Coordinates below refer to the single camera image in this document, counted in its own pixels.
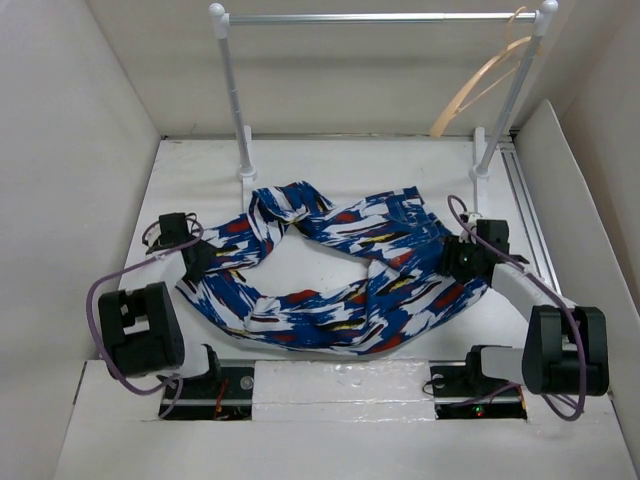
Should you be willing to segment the blue patterned trousers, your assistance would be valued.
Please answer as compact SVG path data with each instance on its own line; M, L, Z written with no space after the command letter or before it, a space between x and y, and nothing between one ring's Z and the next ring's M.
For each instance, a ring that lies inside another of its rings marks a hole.
M331 200L306 182L202 204L206 257L174 297L191 341L260 355L383 356L485 320L493 294L435 268L455 231L418 186Z

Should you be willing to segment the beige wooden hanger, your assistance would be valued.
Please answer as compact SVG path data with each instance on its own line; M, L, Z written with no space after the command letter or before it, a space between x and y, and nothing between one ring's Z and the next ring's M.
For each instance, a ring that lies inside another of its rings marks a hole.
M532 40L531 35L517 39L513 37L513 24L525 13L529 13L526 6L521 6L513 12L505 27L504 45L451 98L432 124L428 132L431 137L441 137L449 124L462 112L469 109L505 80L515 75L524 60L524 50Z

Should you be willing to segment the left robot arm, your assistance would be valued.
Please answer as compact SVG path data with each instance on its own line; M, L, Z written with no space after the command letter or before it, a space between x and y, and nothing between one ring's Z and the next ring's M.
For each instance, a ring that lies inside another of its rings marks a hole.
M175 374L184 366L187 343L171 292L203 279L214 253L203 234L194 213L160 216L143 233L144 260L113 275L124 279L123 287L88 294L87 305L97 308L92 327L100 354L113 378Z

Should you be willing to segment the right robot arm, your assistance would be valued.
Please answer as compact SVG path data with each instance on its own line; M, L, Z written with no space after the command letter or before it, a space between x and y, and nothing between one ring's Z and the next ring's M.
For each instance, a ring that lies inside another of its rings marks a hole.
M596 307L579 306L553 290L522 256L509 254L509 226L465 212L463 232L449 235L437 272L460 283L481 280L528 321L524 347L508 354L491 347L462 369L473 393L494 387L500 373L539 395L602 396L609 390L606 319Z

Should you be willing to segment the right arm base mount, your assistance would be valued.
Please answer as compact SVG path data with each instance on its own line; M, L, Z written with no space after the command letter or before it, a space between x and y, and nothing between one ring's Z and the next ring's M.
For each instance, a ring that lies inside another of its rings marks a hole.
M435 418L445 420L526 420L519 386L471 372L464 362L434 362L423 392L434 401Z

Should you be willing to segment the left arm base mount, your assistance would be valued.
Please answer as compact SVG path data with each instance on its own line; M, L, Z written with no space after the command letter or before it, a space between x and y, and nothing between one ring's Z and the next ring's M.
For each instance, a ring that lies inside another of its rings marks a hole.
M169 413L175 388L163 393L158 413L164 420L244 421L252 418L254 363L223 363L211 371L185 381Z

